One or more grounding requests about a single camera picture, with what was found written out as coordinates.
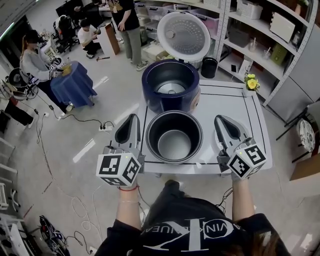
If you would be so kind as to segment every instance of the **rice cooker lid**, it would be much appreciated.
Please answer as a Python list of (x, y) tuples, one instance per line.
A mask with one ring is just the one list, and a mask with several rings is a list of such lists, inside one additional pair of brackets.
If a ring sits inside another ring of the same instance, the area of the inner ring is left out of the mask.
[(183, 11), (165, 15), (157, 27), (161, 46), (172, 56), (188, 62), (202, 59), (209, 51), (208, 28), (196, 16)]

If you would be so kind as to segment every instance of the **black garment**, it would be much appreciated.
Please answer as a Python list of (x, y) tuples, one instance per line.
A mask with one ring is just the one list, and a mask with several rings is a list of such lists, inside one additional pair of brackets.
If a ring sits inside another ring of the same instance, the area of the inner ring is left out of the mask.
[[(132, 250), (130, 256), (220, 256), (239, 245), (248, 256), (254, 234), (276, 234), (261, 213), (236, 224), (212, 203), (183, 196), (179, 184), (168, 181), (151, 206), (142, 231), (115, 220), (95, 255), (126, 256)], [(281, 240), (276, 252), (290, 255)]]
[(34, 120), (34, 118), (27, 112), (15, 106), (15, 104), (12, 103), (11, 99), (9, 99), (9, 103), (6, 106), (4, 112), (9, 114), (14, 120), (18, 121), (24, 126), (31, 124)]
[(100, 43), (91, 41), (86, 47), (83, 49), (86, 51), (87, 54), (95, 55), (98, 49), (101, 48)]
[(45, 82), (40, 82), (37, 86), (41, 91), (43, 91), (49, 97), (50, 100), (53, 101), (54, 104), (56, 104), (57, 107), (59, 107), (62, 110), (63, 113), (66, 114), (67, 113), (66, 108), (68, 105), (65, 105), (64, 103), (60, 102), (56, 98), (55, 94), (51, 90), (50, 82), (51, 82), (50, 80)]
[(117, 26), (122, 21), (125, 15), (125, 11), (129, 11), (129, 10), (131, 10), (131, 13), (128, 19), (124, 23), (124, 30), (125, 31), (134, 30), (140, 26), (133, 0), (107, 0), (107, 1), (110, 7), (110, 11), (112, 13), (112, 17)]

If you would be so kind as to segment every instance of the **black trash can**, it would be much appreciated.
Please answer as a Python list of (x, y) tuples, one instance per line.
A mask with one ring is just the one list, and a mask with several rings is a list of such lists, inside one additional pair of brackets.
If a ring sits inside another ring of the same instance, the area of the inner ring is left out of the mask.
[(202, 60), (201, 75), (205, 78), (214, 78), (216, 75), (218, 62), (214, 58), (204, 58)]

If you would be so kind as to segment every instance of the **hand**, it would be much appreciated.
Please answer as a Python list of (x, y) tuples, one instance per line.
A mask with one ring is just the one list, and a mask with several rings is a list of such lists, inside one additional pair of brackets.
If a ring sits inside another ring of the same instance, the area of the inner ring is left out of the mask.
[(124, 23), (123, 21), (121, 21), (121, 22), (119, 23), (118, 29), (119, 29), (120, 31), (124, 31), (124, 30), (125, 30), (125, 23)]

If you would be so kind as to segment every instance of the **man standing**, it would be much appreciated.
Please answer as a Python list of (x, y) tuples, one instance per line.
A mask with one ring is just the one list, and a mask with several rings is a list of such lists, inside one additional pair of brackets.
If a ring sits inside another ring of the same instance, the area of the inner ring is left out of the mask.
[(124, 41), (126, 57), (141, 71), (149, 64), (141, 59), (139, 20), (133, 0), (107, 0), (112, 17)]
[(98, 42), (93, 42), (97, 39), (98, 30), (90, 25), (87, 19), (80, 21), (80, 30), (78, 32), (78, 39), (83, 49), (86, 51), (86, 56), (89, 59), (95, 57), (97, 50), (101, 48)]

